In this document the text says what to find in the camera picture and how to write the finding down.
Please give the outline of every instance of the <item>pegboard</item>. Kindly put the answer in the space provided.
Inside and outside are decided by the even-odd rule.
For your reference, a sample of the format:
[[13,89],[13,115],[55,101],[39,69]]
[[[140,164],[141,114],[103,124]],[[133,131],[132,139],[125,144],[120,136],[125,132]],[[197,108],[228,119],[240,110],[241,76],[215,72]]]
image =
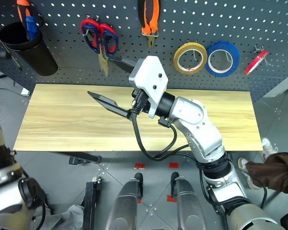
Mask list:
[[[168,88],[250,91],[258,100],[288,76],[288,0],[161,0],[159,37],[149,49],[141,35],[135,0],[32,0],[32,7],[43,15],[41,28],[44,41],[59,69],[51,76],[37,75],[14,54],[23,67],[20,72],[12,61],[3,60],[0,69],[29,90],[36,83],[96,84],[129,86],[129,74],[109,63],[109,76],[100,71],[98,57],[85,43],[80,22],[85,14],[100,16],[119,35],[117,56],[137,61],[148,55],[160,58],[169,78]],[[17,8],[9,0],[0,1],[0,28],[18,21]],[[202,69],[194,75],[177,72],[173,66],[175,51],[187,41],[205,48],[217,41],[228,41],[240,52],[240,64],[235,73],[217,78]],[[269,51],[270,66],[262,62],[249,76],[243,71],[256,57],[254,45],[264,45]],[[182,62],[195,66],[196,58],[186,54]],[[224,54],[213,64],[228,65]]]

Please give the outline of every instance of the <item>pliers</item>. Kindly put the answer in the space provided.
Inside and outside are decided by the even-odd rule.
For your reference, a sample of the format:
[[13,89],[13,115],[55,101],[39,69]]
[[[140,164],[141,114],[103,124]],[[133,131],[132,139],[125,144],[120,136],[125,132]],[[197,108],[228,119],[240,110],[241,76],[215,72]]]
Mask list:
[[158,33],[158,19],[160,15],[160,0],[152,0],[154,3],[153,16],[147,23],[146,18],[146,1],[138,0],[138,14],[142,25],[142,35],[147,36],[147,44],[149,48],[152,48],[155,43],[155,39],[159,36]]

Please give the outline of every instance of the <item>wooden table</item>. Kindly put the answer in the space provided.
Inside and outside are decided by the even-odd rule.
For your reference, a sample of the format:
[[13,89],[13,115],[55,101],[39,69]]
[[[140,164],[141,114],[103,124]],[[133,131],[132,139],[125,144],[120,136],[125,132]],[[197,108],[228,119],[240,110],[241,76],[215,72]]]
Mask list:
[[[107,111],[87,91],[96,92],[130,108],[130,87],[37,84],[20,127],[14,150],[109,151],[140,150],[132,123]],[[220,130],[227,151],[262,150],[249,92],[167,90],[175,96],[201,101],[212,123]],[[147,150],[163,149],[172,131],[148,114],[138,116]],[[172,149],[187,143],[178,131]]]

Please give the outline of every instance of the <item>pen holder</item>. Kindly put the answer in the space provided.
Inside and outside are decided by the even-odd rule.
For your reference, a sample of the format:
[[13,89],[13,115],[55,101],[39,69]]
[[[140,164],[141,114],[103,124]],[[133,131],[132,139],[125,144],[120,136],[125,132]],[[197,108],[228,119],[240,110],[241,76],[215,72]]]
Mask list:
[[0,39],[39,75],[49,76],[58,70],[58,65],[47,49],[40,31],[33,40],[28,41],[22,23],[16,22],[0,30]]

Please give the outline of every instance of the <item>scissors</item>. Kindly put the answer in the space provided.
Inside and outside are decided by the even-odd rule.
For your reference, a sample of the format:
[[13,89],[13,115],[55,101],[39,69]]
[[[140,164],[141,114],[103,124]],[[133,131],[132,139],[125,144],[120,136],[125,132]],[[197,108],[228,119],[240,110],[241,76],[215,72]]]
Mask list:
[[99,24],[89,17],[81,22],[80,28],[88,46],[98,54],[101,70],[108,76],[108,57],[117,52],[119,45],[116,31],[111,25]]

